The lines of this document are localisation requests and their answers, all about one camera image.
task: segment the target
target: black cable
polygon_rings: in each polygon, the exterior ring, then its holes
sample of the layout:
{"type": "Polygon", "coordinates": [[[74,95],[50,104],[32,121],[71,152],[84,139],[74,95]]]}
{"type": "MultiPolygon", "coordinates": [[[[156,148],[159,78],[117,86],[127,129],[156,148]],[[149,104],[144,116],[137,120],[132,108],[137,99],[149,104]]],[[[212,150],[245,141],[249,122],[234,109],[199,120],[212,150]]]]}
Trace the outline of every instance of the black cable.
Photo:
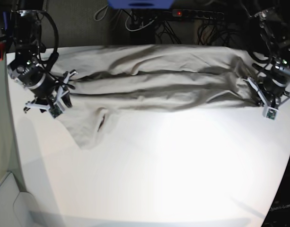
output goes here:
{"type": "Polygon", "coordinates": [[[242,37],[242,35],[239,31],[234,30],[234,29],[227,29],[227,30],[220,31],[219,33],[213,35],[213,37],[210,39],[209,44],[211,45],[213,42],[215,42],[216,40],[218,40],[219,38],[221,38],[225,34],[238,35],[238,36],[242,37]]]}
{"type": "Polygon", "coordinates": [[[132,21],[135,21],[134,18],[131,16],[130,13],[128,13],[128,12],[127,12],[126,10],[124,10],[124,9],[122,9],[122,11],[123,11],[125,14],[127,14],[127,15],[131,18],[132,21]]]}
{"type": "Polygon", "coordinates": [[[157,36],[159,43],[163,44],[162,38],[155,32],[155,36],[157,36]]]}
{"type": "MultiPolygon", "coordinates": [[[[210,40],[209,40],[209,42],[207,43],[207,45],[212,45],[212,43],[210,43],[211,42],[211,39],[212,39],[212,37],[214,36],[214,35],[216,35],[216,34],[218,34],[220,31],[219,31],[219,29],[218,29],[218,26],[222,26],[223,28],[225,28],[225,29],[227,29],[228,28],[228,26],[226,25],[223,25],[222,23],[221,24],[218,24],[217,22],[216,22],[216,26],[215,26],[215,28],[216,28],[216,31],[215,31],[215,33],[214,34],[212,34],[212,36],[210,37],[210,40]]],[[[225,42],[226,42],[226,40],[224,40],[223,39],[223,37],[222,36],[220,36],[220,39],[223,41],[223,45],[225,44],[225,42]]]]}
{"type": "Polygon", "coordinates": [[[212,37],[213,33],[214,33],[214,30],[216,29],[216,23],[214,23],[214,27],[213,29],[211,30],[210,34],[208,35],[208,37],[206,38],[206,41],[204,41],[204,45],[207,45],[208,44],[208,40],[210,40],[210,38],[212,37]]]}
{"type": "MultiPolygon", "coordinates": [[[[163,21],[160,22],[159,26],[157,26],[156,31],[163,25],[163,21]]],[[[169,35],[167,32],[165,32],[166,28],[164,27],[163,31],[161,31],[160,33],[158,33],[158,38],[160,39],[160,41],[162,41],[161,37],[164,33],[166,33],[167,35],[169,35]]]]}
{"type": "Polygon", "coordinates": [[[56,76],[54,76],[45,66],[44,66],[44,63],[43,63],[43,60],[42,60],[42,57],[41,57],[41,53],[39,52],[39,59],[38,61],[40,62],[40,64],[42,65],[45,73],[49,74],[54,80],[55,82],[58,82],[60,83],[60,86],[66,86],[66,87],[69,87],[71,88],[72,90],[75,90],[75,87],[71,84],[65,84],[63,81],[59,80],[56,76]]]}
{"type": "Polygon", "coordinates": [[[53,56],[58,51],[58,48],[59,48],[59,31],[58,31],[58,28],[57,28],[55,22],[53,21],[52,17],[47,12],[41,12],[41,14],[48,19],[49,23],[51,24],[51,26],[53,28],[53,34],[54,34],[54,47],[53,47],[53,52],[50,55],[50,57],[49,57],[48,60],[43,61],[44,64],[47,64],[48,62],[50,62],[52,60],[53,56]]]}
{"type": "Polygon", "coordinates": [[[169,22],[166,21],[166,23],[167,23],[167,25],[169,26],[169,28],[170,28],[172,34],[175,36],[176,41],[178,42],[178,44],[182,44],[182,41],[181,41],[181,40],[178,38],[178,36],[175,34],[175,32],[174,32],[174,30],[172,29],[172,27],[171,27],[171,25],[169,24],[169,22]]]}
{"type": "Polygon", "coordinates": [[[243,3],[243,0],[238,0],[240,6],[245,10],[245,12],[247,13],[248,18],[251,18],[252,16],[250,15],[248,9],[246,8],[246,6],[243,3]]]}
{"type": "Polygon", "coordinates": [[[197,5],[200,5],[200,6],[208,6],[208,5],[211,5],[213,2],[215,2],[215,0],[207,0],[206,2],[200,2],[198,0],[193,0],[193,2],[197,5]]]}
{"type": "Polygon", "coordinates": [[[202,44],[203,45],[203,42],[202,42],[202,32],[201,32],[201,29],[203,29],[203,30],[205,29],[203,27],[205,27],[204,21],[202,21],[202,24],[197,29],[197,37],[198,37],[197,45],[199,45],[199,44],[202,44]]]}
{"type": "Polygon", "coordinates": [[[243,50],[243,48],[230,36],[229,41],[232,40],[232,42],[236,45],[237,48],[240,50],[243,50]]]}
{"type": "Polygon", "coordinates": [[[44,19],[44,16],[42,15],[42,18],[40,18],[40,17],[39,17],[39,14],[37,13],[37,14],[36,14],[36,18],[37,18],[38,20],[42,21],[42,20],[44,19]]]}
{"type": "Polygon", "coordinates": [[[258,75],[260,74],[260,73],[262,73],[267,67],[268,67],[268,65],[270,65],[271,64],[271,62],[272,62],[272,60],[273,60],[273,54],[270,54],[270,57],[269,57],[269,59],[268,59],[268,62],[267,62],[267,64],[263,67],[263,68],[261,68],[259,71],[258,71],[258,73],[256,74],[256,77],[258,77],[258,75]]]}
{"type": "Polygon", "coordinates": [[[163,26],[164,26],[164,32],[161,32],[161,34],[163,34],[163,33],[168,34],[169,37],[170,37],[170,39],[171,39],[171,41],[172,41],[172,43],[175,44],[175,42],[174,42],[175,38],[174,38],[173,35],[171,34],[171,31],[167,28],[165,22],[163,22],[163,26]]]}
{"type": "Polygon", "coordinates": [[[229,44],[230,44],[230,39],[231,39],[231,34],[230,33],[227,33],[227,37],[226,37],[226,39],[224,40],[224,42],[223,42],[223,46],[226,46],[226,47],[229,47],[229,44]]]}

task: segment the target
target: wire bundle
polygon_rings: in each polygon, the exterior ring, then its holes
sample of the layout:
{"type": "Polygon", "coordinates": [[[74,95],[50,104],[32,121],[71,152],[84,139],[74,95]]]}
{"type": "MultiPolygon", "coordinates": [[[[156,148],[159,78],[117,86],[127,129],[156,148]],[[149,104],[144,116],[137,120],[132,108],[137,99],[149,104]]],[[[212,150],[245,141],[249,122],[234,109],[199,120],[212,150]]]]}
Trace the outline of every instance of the wire bundle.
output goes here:
{"type": "Polygon", "coordinates": [[[176,44],[182,44],[182,41],[178,38],[178,36],[175,34],[174,30],[172,29],[171,25],[169,24],[168,21],[166,20],[161,20],[160,24],[158,24],[156,31],[155,31],[155,35],[156,37],[159,39],[159,42],[162,44],[162,35],[163,34],[167,34],[169,36],[169,38],[171,39],[172,43],[176,43],[176,44]],[[157,33],[157,30],[163,26],[163,30],[159,33],[157,33]]]}
{"type": "MultiPolygon", "coordinates": [[[[102,21],[102,20],[106,17],[108,10],[109,10],[109,5],[105,5],[104,7],[100,8],[100,9],[99,9],[99,10],[98,10],[94,15],[93,15],[93,19],[94,19],[95,21],[102,21]]],[[[121,15],[122,15],[122,12],[123,12],[123,11],[124,11],[124,10],[122,10],[122,9],[117,10],[117,12],[115,13],[115,15],[110,19],[109,23],[113,23],[113,22],[115,21],[113,27],[111,28],[111,31],[113,31],[113,30],[116,29],[116,26],[118,25],[118,22],[119,22],[119,20],[120,20],[120,18],[121,18],[121,15]]]]}
{"type": "MultiPolygon", "coordinates": [[[[38,60],[39,62],[41,63],[43,69],[44,69],[44,72],[49,74],[55,81],[55,85],[54,87],[59,87],[59,86],[65,86],[65,88],[69,87],[71,89],[75,89],[75,87],[73,85],[70,85],[70,84],[65,84],[62,79],[64,78],[57,78],[55,75],[53,75],[50,70],[53,66],[53,64],[55,63],[55,61],[57,60],[58,58],[58,48],[59,48],[59,32],[58,32],[58,29],[57,29],[57,26],[54,22],[54,20],[52,19],[52,17],[47,13],[47,12],[41,12],[41,14],[43,15],[43,18],[47,18],[50,25],[52,26],[53,28],[53,35],[54,35],[54,46],[53,46],[53,52],[52,54],[50,55],[49,59],[47,60],[42,60],[42,57],[41,57],[41,52],[40,52],[40,47],[41,45],[43,45],[42,43],[42,26],[39,26],[39,33],[37,34],[37,40],[38,40],[38,60]]],[[[37,19],[38,20],[42,20],[43,18],[39,18],[38,14],[36,15],[37,19]]]]}
{"type": "Polygon", "coordinates": [[[126,29],[129,31],[129,32],[138,32],[138,31],[141,31],[143,30],[144,28],[147,28],[149,27],[150,25],[152,25],[155,21],[156,21],[156,18],[150,18],[147,20],[147,24],[145,19],[143,17],[140,17],[138,15],[135,14],[134,10],[132,9],[131,10],[131,13],[128,13],[127,11],[123,10],[126,14],[128,14],[128,17],[126,19],[126,22],[125,22],[125,27],[126,29]],[[129,19],[131,20],[131,23],[138,26],[138,28],[136,29],[130,29],[129,26],[128,26],[128,21],[129,19]]]}
{"type": "Polygon", "coordinates": [[[234,39],[237,36],[243,40],[242,33],[236,29],[228,28],[228,25],[223,22],[220,23],[215,20],[208,20],[208,23],[205,23],[205,21],[203,21],[197,30],[197,36],[198,45],[211,46],[215,43],[219,43],[220,46],[229,47],[232,42],[239,49],[244,49],[234,39]]]}

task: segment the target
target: power strip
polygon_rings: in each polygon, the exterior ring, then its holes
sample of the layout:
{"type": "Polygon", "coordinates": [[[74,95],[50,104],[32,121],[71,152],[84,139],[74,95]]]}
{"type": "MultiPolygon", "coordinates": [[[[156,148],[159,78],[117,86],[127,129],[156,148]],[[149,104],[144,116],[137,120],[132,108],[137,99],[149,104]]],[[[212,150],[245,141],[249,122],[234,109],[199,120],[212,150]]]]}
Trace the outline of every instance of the power strip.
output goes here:
{"type": "Polygon", "coordinates": [[[173,9],[173,17],[179,18],[193,18],[193,19],[210,19],[210,20],[224,20],[225,14],[220,12],[190,10],[190,9],[173,9]]]}

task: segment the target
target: white table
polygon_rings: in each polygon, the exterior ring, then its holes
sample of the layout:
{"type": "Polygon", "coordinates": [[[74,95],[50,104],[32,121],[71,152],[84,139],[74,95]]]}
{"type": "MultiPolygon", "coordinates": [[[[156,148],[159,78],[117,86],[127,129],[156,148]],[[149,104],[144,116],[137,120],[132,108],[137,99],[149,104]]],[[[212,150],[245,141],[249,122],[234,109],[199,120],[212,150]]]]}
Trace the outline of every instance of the white table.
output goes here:
{"type": "Polygon", "coordinates": [[[48,226],[260,227],[290,156],[290,102],[276,121],[261,108],[127,113],[82,151],[49,114],[23,113],[31,92],[12,80],[9,92],[26,186],[48,226]]]}

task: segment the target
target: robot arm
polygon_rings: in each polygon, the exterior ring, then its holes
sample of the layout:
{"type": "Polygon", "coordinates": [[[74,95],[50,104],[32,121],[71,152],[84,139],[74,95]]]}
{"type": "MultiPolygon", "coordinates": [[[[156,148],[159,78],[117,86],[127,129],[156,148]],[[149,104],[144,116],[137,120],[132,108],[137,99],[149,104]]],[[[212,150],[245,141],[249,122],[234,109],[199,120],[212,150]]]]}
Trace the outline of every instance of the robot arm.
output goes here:
{"type": "Polygon", "coordinates": [[[264,107],[263,115],[275,120],[279,107],[290,100],[290,92],[286,88],[290,84],[290,25],[271,7],[257,12],[254,17],[261,29],[261,38],[268,50],[268,59],[264,62],[254,56],[259,63],[267,63],[263,68],[253,64],[258,71],[257,76],[263,73],[265,77],[249,78],[249,85],[257,92],[264,107]]]}
{"type": "Polygon", "coordinates": [[[20,0],[18,8],[12,12],[13,41],[15,60],[8,65],[10,77],[24,88],[34,93],[35,99],[27,102],[24,111],[31,108],[48,111],[53,118],[64,112],[62,102],[71,108],[69,78],[76,72],[64,73],[63,77],[54,76],[50,70],[58,59],[59,35],[50,15],[42,11],[43,0],[20,0]],[[48,60],[43,61],[41,53],[46,48],[41,42],[42,25],[39,14],[50,22],[54,33],[54,49],[48,60]]]}

